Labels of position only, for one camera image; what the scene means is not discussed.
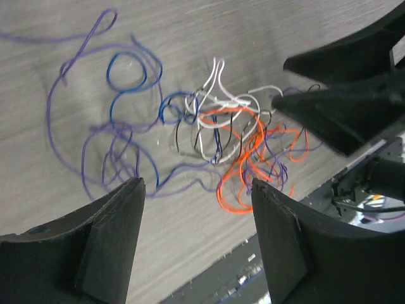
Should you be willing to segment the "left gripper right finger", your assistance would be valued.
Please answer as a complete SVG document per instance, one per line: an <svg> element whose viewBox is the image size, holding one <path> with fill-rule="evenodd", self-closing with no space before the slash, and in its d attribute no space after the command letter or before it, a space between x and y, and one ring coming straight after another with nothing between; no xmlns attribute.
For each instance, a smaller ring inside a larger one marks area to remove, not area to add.
<svg viewBox="0 0 405 304"><path fill-rule="evenodd" d="M404 233L362 229L252 184L273 303L403 303Z"/></svg>

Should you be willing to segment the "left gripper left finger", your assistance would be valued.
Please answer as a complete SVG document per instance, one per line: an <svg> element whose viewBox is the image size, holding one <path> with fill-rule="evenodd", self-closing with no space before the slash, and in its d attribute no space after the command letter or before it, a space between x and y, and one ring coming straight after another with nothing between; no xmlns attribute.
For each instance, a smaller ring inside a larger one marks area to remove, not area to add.
<svg viewBox="0 0 405 304"><path fill-rule="evenodd" d="M1 236L2 303L125 303L143 179L23 234Z"/></svg>

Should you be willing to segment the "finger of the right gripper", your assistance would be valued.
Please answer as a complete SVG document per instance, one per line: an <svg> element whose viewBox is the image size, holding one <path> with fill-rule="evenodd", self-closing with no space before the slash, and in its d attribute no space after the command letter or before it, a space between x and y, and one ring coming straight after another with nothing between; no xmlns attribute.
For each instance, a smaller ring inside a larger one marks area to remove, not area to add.
<svg viewBox="0 0 405 304"><path fill-rule="evenodd" d="M404 37L404 4L351 35L291 56L286 71L324 84L275 98L273 107L336 153L349 156L404 130L404 61L392 49Z"/></svg>

